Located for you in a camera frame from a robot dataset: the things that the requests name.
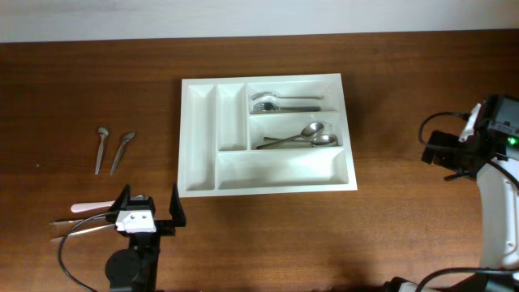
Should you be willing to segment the steel fork dark handle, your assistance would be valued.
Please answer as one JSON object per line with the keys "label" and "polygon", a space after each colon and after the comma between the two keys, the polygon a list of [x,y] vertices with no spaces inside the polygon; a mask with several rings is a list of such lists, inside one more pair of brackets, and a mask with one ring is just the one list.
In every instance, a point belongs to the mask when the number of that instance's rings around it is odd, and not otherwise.
{"label": "steel fork dark handle", "polygon": [[260,102],[252,106],[253,114],[270,112],[319,112],[319,106],[281,106],[273,102]]}

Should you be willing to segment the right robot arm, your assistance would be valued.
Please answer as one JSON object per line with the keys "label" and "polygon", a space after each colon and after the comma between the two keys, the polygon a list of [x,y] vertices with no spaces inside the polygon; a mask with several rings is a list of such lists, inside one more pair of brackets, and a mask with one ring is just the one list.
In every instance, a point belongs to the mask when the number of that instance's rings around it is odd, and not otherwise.
{"label": "right robot arm", "polygon": [[437,277],[464,273],[451,291],[518,292],[518,99],[506,94],[486,97],[459,118],[460,135],[433,131],[422,161],[451,170],[448,180],[473,179],[483,209],[483,251],[476,268],[445,268],[419,283],[394,277],[381,289],[391,292],[427,290]]}

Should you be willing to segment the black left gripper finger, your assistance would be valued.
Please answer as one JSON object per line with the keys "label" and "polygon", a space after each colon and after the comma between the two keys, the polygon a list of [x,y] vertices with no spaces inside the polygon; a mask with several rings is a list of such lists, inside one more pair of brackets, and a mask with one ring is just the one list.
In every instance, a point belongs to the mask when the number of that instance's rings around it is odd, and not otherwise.
{"label": "black left gripper finger", "polygon": [[187,218],[182,207],[177,184],[173,186],[169,204],[169,214],[171,215],[171,221],[174,227],[185,227],[187,225]]}
{"label": "black left gripper finger", "polygon": [[125,187],[122,189],[121,194],[118,196],[118,198],[111,204],[107,211],[106,220],[107,221],[116,221],[118,214],[121,211],[124,211],[127,209],[127,205],[131,199],[131,186],[129,184],[126,184]]}

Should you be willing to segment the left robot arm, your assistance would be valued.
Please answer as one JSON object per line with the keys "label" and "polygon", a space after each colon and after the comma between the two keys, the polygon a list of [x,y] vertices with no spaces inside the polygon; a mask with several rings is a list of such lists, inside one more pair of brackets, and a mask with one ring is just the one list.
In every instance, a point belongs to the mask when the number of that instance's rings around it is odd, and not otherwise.
{"label": "left robot arm", "polygon": [[187,219],[182,208],[178,188],[173,187],[169,203],[169,220],[157,220],[153,198],[131,195],[126,185],[109,207],[106,220],[129,240],[128,247],[112,254],[105,265],[105,275],[111,291],[154,291],[163,237],[175,235]]}

